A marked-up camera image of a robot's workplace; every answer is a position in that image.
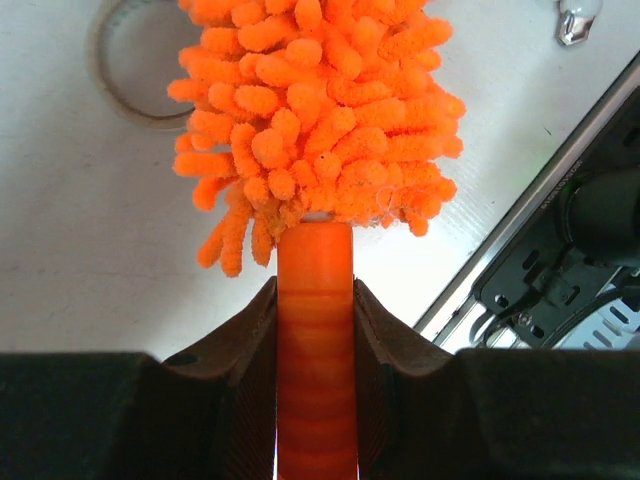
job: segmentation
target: white table surface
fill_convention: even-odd
[[[98,0],[0,0],[0,351],[146,350],[160,358],[240,310],[274,265],[239,279],[195,263],[221,217],[191,206],[172,135],[114,115],[83,66]],[[114,40],[114,75],[157,105],[197,32],[170,5],[138,10]],[[550,0],[439,0],[437,77],[462,97],[466,152],[444,162],[459,194],[416,239],[356,231],[356,274],[413,324],[640,48],[640,2],[605,0],[564,49]],[[164,110],[175,108],[167,106]]]

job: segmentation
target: orange duster handle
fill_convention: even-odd
[[[302,223],[278,244],[278,473],[355,480],[353,236]]]

